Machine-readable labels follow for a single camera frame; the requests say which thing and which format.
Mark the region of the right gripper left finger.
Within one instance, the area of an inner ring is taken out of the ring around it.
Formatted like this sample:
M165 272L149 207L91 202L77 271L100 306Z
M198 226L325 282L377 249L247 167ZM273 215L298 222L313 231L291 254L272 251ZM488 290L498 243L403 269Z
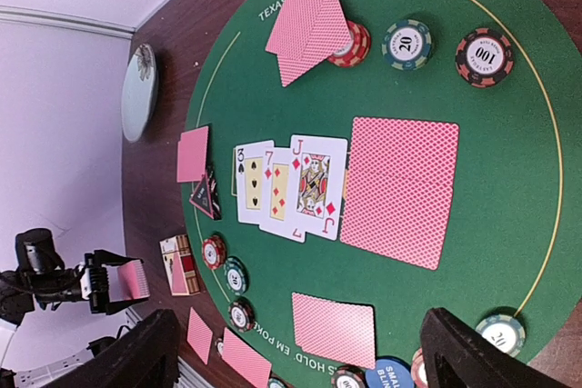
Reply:
M64 387L172 387L178 377L180 323L156 310L91 361L63 377Z

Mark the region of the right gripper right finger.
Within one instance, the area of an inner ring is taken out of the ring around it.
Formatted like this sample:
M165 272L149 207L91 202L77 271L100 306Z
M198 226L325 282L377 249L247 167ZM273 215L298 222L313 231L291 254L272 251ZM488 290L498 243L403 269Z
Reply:
M553 379L499 351L445 308L426 312L420 329L430 387L551 387Z

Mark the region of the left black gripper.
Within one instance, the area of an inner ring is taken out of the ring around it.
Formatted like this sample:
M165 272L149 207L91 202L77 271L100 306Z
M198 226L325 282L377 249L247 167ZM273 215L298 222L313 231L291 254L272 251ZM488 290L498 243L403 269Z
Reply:
M132 305L144 303L145 298L111 302L107 266L122 266L139 258L115 254L107 250L95 250L85 254L84 297L89 302L91 313L113 315L123 312Z

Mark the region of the red playing card deck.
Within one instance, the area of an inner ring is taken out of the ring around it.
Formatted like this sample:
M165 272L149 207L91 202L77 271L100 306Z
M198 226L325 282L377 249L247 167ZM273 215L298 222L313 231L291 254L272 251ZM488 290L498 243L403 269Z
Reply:
M141 260L135 259L119 266L117 276L124 300L139 300L150 297L149 285Z

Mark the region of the red chips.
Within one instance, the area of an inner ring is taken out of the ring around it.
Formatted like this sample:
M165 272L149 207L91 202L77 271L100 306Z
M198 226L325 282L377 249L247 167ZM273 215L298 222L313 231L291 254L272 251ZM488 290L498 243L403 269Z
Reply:
M342 68L352 68L361 64L369 54L372 41L371 34L360 24L346 21L351 42L338 52L331 54L327 61Z
M203 241L202 256L205 265L212 271L226 262L226 244L219 234L213 234Z
M410 374L416 387L418 388L428 387L426 367L421 348L419 348L413 355Z

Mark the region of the green chips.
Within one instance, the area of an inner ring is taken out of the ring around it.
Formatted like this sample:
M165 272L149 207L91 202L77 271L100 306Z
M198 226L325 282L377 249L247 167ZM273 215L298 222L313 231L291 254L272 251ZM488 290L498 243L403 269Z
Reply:
M433 38L428 26L411 18L389 26L381 45L385 61L400 71L414 71L423 67L432 49Z
M227 288L235 295L243 295L249 285L249 276L244 264L234 256L228 256L225 262Z
M499 351L512 357L519 355L527 338L522 323L517 318L502 313L485 317L475 330Z

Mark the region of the blue small blind button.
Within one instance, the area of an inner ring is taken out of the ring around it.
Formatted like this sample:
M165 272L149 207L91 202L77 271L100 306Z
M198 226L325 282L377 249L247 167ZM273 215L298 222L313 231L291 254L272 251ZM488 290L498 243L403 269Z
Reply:
M382 357L375 367L366 370L368 388L415 388L410 365L396 357Z

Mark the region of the triangular black red dealer button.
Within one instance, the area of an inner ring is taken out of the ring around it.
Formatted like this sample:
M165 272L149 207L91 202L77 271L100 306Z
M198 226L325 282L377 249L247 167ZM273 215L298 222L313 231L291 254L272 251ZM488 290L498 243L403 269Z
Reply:
M206 167L202 179L192 183L189 203L214 221L222 218L217 190L216 173L212 164Z

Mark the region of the three of spades card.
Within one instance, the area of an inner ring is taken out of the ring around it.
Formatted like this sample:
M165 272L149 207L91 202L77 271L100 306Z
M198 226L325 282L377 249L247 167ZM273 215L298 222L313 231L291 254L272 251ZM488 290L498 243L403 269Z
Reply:
M240 144L234 149L237 219L241 224L259 224L261 216L263 157L273 140Z

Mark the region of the seven of diamonds card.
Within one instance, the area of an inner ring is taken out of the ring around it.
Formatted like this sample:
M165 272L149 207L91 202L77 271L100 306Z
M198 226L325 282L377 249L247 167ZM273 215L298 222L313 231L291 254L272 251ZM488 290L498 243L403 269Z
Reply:
M302 244L305 232L300 229L289 200L290 156L287 148L267 147L265 150L259 229Z

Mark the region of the jack of diamonds card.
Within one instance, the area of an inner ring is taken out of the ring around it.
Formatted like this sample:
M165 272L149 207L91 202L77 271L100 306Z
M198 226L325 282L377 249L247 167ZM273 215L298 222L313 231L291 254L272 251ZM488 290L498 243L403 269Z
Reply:
M290 140L292 199L306 232L335 241L338 235L348 141L294 134Z

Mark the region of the black white chip stack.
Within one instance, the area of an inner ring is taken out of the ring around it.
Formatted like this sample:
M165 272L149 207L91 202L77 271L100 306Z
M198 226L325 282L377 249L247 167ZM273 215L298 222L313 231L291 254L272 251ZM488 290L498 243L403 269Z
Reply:
M222 337L219 337L219 338L217 338L215 340L215 348L216 348L217 353L220 356L223 356L223 353L224 353L224 341L223 341L223 338Z

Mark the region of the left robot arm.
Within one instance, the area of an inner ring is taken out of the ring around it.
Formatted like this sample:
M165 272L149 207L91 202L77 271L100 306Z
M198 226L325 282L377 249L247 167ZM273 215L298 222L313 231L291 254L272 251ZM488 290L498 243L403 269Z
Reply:
M1 320L16 327L35 308L87 302L92 314L113 315L150 296L142 260L99 249L67 268L46 228L17 234L15 253L16 269L1 273Z

